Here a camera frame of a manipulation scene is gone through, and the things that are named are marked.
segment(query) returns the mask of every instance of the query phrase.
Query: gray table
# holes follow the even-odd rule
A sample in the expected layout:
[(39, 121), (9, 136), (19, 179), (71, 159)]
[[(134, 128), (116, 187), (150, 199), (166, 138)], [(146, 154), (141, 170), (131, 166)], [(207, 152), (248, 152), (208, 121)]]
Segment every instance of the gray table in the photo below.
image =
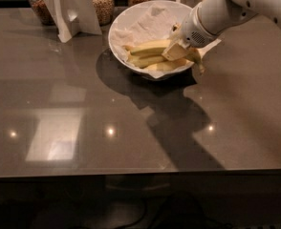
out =
[(222, 35), (203, 77), (151, 82), (103, 36), (67, 44), (31, 9), (0, 9), (0, 177), (281, 170), (281, 31)]

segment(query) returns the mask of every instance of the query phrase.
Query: dark countertop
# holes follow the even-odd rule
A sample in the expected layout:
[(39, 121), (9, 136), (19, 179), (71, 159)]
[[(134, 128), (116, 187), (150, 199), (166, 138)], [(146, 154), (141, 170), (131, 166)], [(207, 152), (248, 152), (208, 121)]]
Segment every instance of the dark countertop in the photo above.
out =
[(0, 9), (0, 177), (281, 170), (281, 31), (257, 16), (162, 82), (103, 36)]

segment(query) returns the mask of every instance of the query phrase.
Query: white bowl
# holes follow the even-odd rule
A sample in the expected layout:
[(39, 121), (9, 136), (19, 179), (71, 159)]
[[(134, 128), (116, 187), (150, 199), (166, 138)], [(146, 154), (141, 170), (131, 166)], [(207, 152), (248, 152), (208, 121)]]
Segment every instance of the white bowl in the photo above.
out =
[(114, 35), (115, 35), (116, 31), (117, 30), (128, 31), (129, 28), (135, 22), (137, 22), (142, 15), (146, 14), (146, 12), (148, 11), (148, 9), (151, 6), (166, 7), (167, 12), (169, 12), (172, 16), (174, 16), (178, 23), (181, 23), (183, 21), (183, 19), (192, 10), (192, 8), (190, 8), (187, 5), (184, 5), (184, 4), (181, 4), (178, 2), (167, 1), (167, 0), (153, 0), (153, 1), (143, 2), (143, 3), (137, 4), (135, 6), (132, 6), (132, 7), (128, 8), (127, 10), (125, 10), (124, 12), (122, 12), (113, 22), (113, 24), (109, 30), (109, 35), (108, 35), (109, 46), (110, 46), (110, 49), (111, 49), (113, 55), (116, 57), (116, 59), (121, 64), (123, 64), (126, 67), (128, 67), (129, 69), (131, 69), (131, 71), (138, 73), (138, 74), (142, 75), (143, 77), (150, 79), (150, 80), (164, 80), (166, 78), (169, 78), (172, 75), (186, 71), (193, 65), (193, 63), (186, 64), (185, 66), (182, 66), (171, 72), (152, 72), (152, 71), (149, 72), (146, 69), (140, 69), (140, 68), (134, 67), (133, 65), (127, 64), (125, 62), (125, 60), (123, 59), (122, 55), (120, 55), (120, 53), (118, 53), (117, 48), (115, 46), (118, 43), (118, 41), (114, 40)]

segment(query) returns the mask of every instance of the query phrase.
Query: dark floor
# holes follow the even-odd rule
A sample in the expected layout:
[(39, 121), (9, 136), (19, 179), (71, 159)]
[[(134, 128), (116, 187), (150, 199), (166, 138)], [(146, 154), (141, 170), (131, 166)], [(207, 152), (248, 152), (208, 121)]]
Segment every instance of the dark floor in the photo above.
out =
[(0, 180), (0, 229), (230, 228), (226, 223), (281, 229), (281, 176)]

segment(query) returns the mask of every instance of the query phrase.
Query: white robotic arm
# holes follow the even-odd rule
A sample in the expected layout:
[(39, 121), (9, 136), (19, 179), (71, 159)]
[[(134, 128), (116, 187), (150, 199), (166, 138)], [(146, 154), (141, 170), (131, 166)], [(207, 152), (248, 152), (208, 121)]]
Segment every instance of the white robotic arm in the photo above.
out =
[(202, 48), (256, 14), (267, 16), (281, 29), (281, 0), (204, 0), (182, 22), (182, 38), (191, 47)]

